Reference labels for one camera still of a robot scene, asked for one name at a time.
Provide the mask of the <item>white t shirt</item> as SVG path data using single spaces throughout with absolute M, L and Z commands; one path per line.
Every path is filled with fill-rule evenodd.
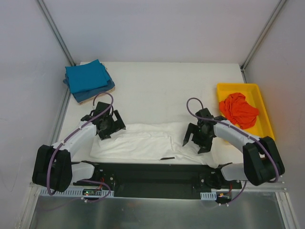
M 147 162 L 173 160 L 218 167 L 219 162 L 214 156 L 215 147 L 208 153 L 200 154 L 199 146 L 195 143 L 190 141 L 183 145 L 187 126 L 185 122 L 129 124 L 125 130 L 114 133 L 109 139 L 95 137 L 90 156 L 96 159 Z

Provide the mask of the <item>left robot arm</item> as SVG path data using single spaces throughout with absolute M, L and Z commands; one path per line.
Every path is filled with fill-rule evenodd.
M 98 102 L 95 109 L 81 118 L 75 129 L 63 140 L 38 149 L 32 182 L 47 188 L 49 195 L 65 191 L 70 184 L 85 180 L 95 186 L 101 175 L 87 162 L 72 163 L 73 156 L 87 146 L 92 146 L 94 138 L 108 139 L 111 134 L 126 126 L 112 104 Z

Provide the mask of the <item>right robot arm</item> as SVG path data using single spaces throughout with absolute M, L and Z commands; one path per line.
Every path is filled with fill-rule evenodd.
M 227 164 L 221 173 L 214 176 L 219 188 L 226 188 L 232 180 L 249 181 L 254 186 L 275 183 L 285 173 L 275 141 L 269 137 L 259 137 L 233 125 L 223 116 L 214 117 L 207 108 L 192 115 L 197 123 L 187 127 L 183 144 L 193 141 L 199 146 L 199 153 L 212 149 L 213 139 L 221 138 L 243 154 L 243 162 Z

